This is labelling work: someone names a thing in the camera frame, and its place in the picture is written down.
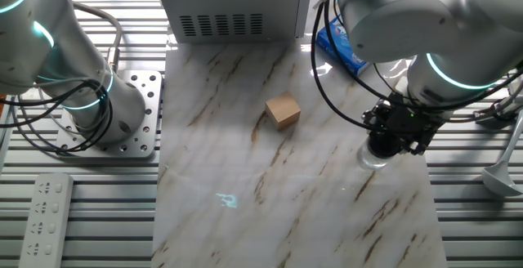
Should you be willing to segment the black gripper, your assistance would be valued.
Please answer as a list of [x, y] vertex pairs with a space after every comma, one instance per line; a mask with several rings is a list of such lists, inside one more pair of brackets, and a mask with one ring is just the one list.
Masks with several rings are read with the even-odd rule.
[[440, 122], [420, 109], [407, 107], [409, 101], [401, 94], [390, 94], [389, 100], [380, 100], [362, 114], [367, 133], [379, 133], [380, 127], [400, 136], [405, 153], [422, 155], [440, 128]]

